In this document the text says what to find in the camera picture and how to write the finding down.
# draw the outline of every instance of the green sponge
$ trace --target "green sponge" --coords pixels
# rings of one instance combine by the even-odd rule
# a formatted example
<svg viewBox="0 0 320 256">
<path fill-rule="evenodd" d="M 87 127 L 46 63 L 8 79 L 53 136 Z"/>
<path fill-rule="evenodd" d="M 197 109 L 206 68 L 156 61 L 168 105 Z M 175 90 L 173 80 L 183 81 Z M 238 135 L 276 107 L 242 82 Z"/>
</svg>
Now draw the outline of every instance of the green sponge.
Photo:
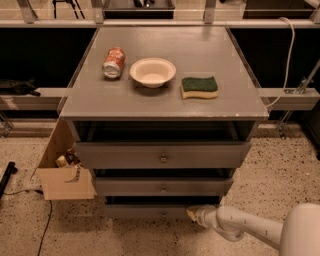
<svg viewBox="0 0 320 256">
<path fill-rule="evenodd" d="M 218 85 L 214 77 L 197 78 L 186 77 L 182 79 L 182 98 L 212 99 L 218 96 Z"/>
</svg>

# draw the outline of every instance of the drawer handle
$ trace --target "drawer handle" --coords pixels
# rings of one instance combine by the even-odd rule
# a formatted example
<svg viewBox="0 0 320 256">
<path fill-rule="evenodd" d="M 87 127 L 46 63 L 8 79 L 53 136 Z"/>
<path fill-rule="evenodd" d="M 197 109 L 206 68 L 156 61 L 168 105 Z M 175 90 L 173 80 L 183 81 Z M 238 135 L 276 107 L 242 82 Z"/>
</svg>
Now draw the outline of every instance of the drawer handle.
<svg viewBox="0 0 320 256">
<path fill-rule="evenodd" d="M 160 157 L 160 162 L 161 163 L 166 163 L 166 162 L 168 162 L 168 158 L 167 158 L 167 156 L 166 156 L 166 154 L 162 154 L 161 155 L 161 157 Z"/>
</svg>

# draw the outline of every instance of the white bowl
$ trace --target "white bowl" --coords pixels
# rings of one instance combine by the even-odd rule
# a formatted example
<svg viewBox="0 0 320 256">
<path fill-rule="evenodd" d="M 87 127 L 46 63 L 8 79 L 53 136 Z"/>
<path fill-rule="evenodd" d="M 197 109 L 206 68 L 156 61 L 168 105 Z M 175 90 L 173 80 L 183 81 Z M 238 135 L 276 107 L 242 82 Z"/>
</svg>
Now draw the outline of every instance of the white bowl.
<svg viewBox="0 0 320 256">
<path fill-rule="evenodd" d="M 170 61 L 159 58 L 139 60 L 130 69 L 131 77 L 149 88 L 160 87 L 175 74 L 175 66 Z"/>
</svg>

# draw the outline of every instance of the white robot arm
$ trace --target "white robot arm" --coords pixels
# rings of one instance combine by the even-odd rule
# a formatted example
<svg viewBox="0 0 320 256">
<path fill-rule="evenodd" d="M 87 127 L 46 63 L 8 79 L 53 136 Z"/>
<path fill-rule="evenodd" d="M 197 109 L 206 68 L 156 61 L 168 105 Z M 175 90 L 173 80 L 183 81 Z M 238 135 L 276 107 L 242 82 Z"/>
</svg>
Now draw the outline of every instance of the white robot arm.
<svg viewBox="0 0 320 256">
<path fill-rule="evenodd" d="M 231 206 L 194 206 L 188 208 L 188 215 L 231 242 L 241 240 L 246 232 L 278 250 L 279 256 L 320 255 L 320 206 L 315 204 L 296 206 L 284 224 Z"/>
</svg>

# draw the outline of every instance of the red soda can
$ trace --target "red soda can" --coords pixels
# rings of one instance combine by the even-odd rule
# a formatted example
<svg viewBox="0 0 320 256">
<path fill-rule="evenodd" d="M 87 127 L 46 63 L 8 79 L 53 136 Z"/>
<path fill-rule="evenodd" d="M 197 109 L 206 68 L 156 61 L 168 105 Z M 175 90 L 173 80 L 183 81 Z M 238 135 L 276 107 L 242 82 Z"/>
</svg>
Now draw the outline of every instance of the red soda can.
<svg viewBox="0 0 320 256">
<path fill-rule="evenodd" d="M 113 47 L 109 50 L 108 56 L 103 63 L 104 75 L 108 78 L 121 76 L 126 55 L 120 47 Z"/>
</svg>

